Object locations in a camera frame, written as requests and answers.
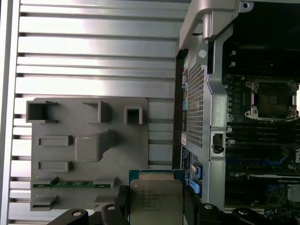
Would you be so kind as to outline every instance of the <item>black plastic part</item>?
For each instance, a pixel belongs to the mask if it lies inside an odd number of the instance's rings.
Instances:
[[[103,224],[129,225],[127,218],[123,217],[121,207],[117,204],[108,204],[101,209]]]
[[[127,185],[122,185],[119,187],[119,193],[116,198],[116,205],[121,208],[124,218],[128,218],[129,215],[129,198],[130,198],[130,188]]]
[[[232,214],[240,221],[244,222],[245,224],[255,224],[255,225],[268,225],[271,224],[271,221],[264,218],[259,213],[247,209],[247,208],[239,208],[234,209]]]
[[[195,195],[194,190],[190,186],[184,188],[184,208],[183,213],[186,217],[188,225],[196,225],[201,205],[199,198]]]
[[[219,225],[219,209],[212,204],[202,204],[199,207],[199,225]]]
[[[88,225],[89,214],[86,210],[71,209],[48,223],[48,225]]]
[[[188,50],[180,50],[176,55],[175,61],[175,102],[174,102],[174,126],[173,126],[173,158],[172,169],[180,169],[181,158],[181,131],[182,131],[182,72],[184,59]]]

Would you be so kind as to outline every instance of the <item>metal mesh panel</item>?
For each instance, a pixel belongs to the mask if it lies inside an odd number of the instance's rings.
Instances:
[[[202,147],[204,69],[195,64],[187,75],[187,140]]]

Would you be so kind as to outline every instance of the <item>silver metal frame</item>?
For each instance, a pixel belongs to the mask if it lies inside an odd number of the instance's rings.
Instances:
[[[1,170],[3,170],[1,217],[2,225],[8,222],[11,149],[15,104],[16,60],[19,29],[20,0],[3,0],[1,3],[0,63],[3,78],[1,117]]]
[[[239,0],[192,0],[180,30],[179,49],[187,48],[201,20],[203,38],[214,38],[237,17],[239,5]]]

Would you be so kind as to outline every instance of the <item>gray metal bracket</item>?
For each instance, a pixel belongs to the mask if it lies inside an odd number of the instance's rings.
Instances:
[[[195,28],[203,23],[203,38],[218,35],[238,13],[239,0],[192,0],[179,36],[179,48],[185,49]]]

